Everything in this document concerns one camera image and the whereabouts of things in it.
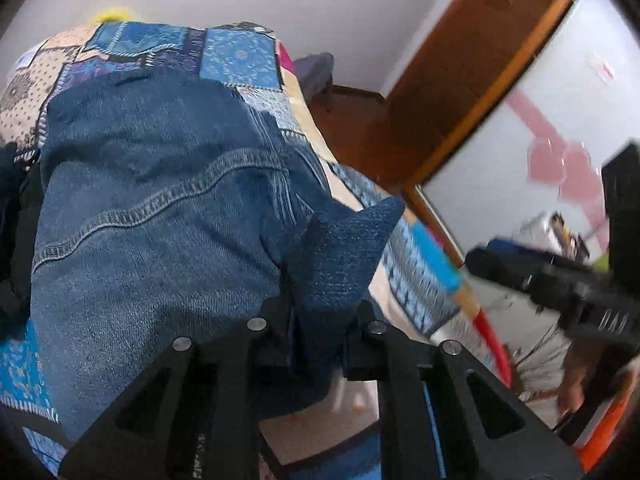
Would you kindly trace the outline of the person's hand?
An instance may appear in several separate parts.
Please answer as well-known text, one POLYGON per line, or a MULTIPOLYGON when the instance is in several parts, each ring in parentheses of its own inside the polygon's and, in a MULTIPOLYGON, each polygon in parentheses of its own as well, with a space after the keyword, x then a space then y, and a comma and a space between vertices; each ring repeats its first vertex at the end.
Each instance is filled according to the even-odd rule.
MULTIPOLYGON (((558 420, 575 413, 584 403, 584 389, 590 384, 600 357, 608 345, 594 339, 576 339, 570 344, 563 361, 563 378, 556 396, 558 420)), ((624 403, 636 388, 638 370, 627 364, 614 380, 614 403, 624 403)))

